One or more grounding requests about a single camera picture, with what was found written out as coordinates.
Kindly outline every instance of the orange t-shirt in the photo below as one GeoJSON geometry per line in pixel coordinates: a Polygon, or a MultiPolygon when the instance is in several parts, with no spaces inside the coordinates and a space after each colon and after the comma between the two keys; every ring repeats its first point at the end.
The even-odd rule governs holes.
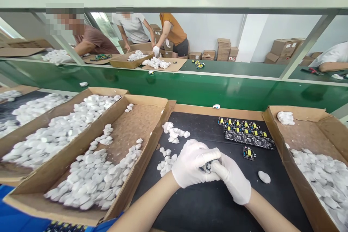
{"type": "Polygon", "coordinates": [[[162,28],[164,21],[169,21],[173,25],[173,28],[168,34],[169,41],[173,42],[175,45],[178,45],[187,38],[187,34],[185,34],[184,30],[171,13],[160,13],[159,18],[161,19],[162,28]]]}

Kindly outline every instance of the black shorts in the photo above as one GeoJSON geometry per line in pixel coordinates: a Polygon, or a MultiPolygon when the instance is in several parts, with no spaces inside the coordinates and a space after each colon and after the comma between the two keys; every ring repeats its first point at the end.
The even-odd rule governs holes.
{"type": "Polygon", "coordinates": [[[177,53],[179,57],[189,55],[189,41],[187,40],[187,38],[182,43],[174,45],[173,52],[177,53]]]}

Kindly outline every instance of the brown t-shirt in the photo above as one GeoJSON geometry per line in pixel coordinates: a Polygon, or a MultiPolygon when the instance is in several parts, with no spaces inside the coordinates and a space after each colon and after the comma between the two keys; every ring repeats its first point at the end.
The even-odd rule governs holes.
{"type": "Polygon", "coordinates": [[[84,35],[74,35],[76,44],[78,45],[83,40],[96,45],[96,48],[90,54],[120,54],[117,48],[113,45],[101,31],[89,25],[84,26],[84,35]]]}

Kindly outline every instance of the pliers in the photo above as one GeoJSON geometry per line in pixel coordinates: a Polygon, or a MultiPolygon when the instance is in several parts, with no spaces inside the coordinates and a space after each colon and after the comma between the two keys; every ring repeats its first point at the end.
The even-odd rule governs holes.
{"type": "Polygon", "coordinates": [[[309,68],[309,70],[308,69],[301,69],[301,71],[305,71],[305,72],[308,72],[308,73],[313,73],[313,74],[315,74],[315,75],[324,75],[324,74],[322,74],[321,72],[318,72],[316,69],[314,69],[314,68],[309,68]]]}

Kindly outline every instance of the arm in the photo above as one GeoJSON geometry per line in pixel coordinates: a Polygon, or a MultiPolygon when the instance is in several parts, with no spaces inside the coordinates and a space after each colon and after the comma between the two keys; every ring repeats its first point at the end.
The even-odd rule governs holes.
{"type": "Polygon", "coordinates": [[[172,172],[168,172],[142,195],[108,232],[148,232],[163,207],[179,188],[172,172]]]}
{"type": "Polygon", "coordinates": [[[211,171],[225,182],[234,202],[245,206],[266,232],[298,232],[299,230],[268,203],[245,178],[237,163],[221,153],[221,158],[213,161],[211,171]]]}
{"type": "Polygon", "coordinates": [[[83,40],[81,43],[79,43],[75,48],[75,52],[77,52],[77,54],[79,56],[82,56],[86,53],[91,52],[94,48],[96,47],[95,44],[89,42],[89,41],[85,41],[83,40]]]}
{"type": "Polygon", "coordinates": [[[199,167],[220,156],[217,148],[209,149],[204,143],[188,140],[171,171],[141,196],[108,232],[148,232],[165,204],[180,187],[219,180],[216,173],[208,174],[199,167]]]}
{"type": "Polygon", "coordinates": [[[117,25],[117,27],[119,28],[121,36],[122,36],[122,40],[125,43],[124,47],[127,49],[127,52],[128,52],[131,50],[131,47],[128,44],[128,38],[127,38],[126,32],[124,31],[124,28],[122,25],[117,25]]]}
{"type": "Polygon", "coordinates": [[[250,201],[245,205],[245,207],[267,232],[299,231],[253,188],[251,188],[250,201]]]}
{"type": "Polygon", "coordinates": [[[169,21],[164,21],[163,23],[163,30],[162,30],[162,34],[161,37],[158,40],[158,43],[156,44],[156,46],[158,48],[160,48],[162,46],[162,44],[164,43],[164,41],[166,40],[166,38],[168,37],[168,34],[170,32],[170,30],[173,28],[173,25],[171,22],[169,21]]]}
{"type": "Polygon", "coordinates": [[[319,66],[319,71],[340,71],[348,69],[348,63],[325,62],[319,66]]]}
{"type": "Polygon", "coordinates": [[[155,45],[156,45],[155,33],[154,33],[152,27],[149,25],[149,23],[145,19],[143,21],[143,24],[150,32],[152,47],[155,47],[155,45]]]}

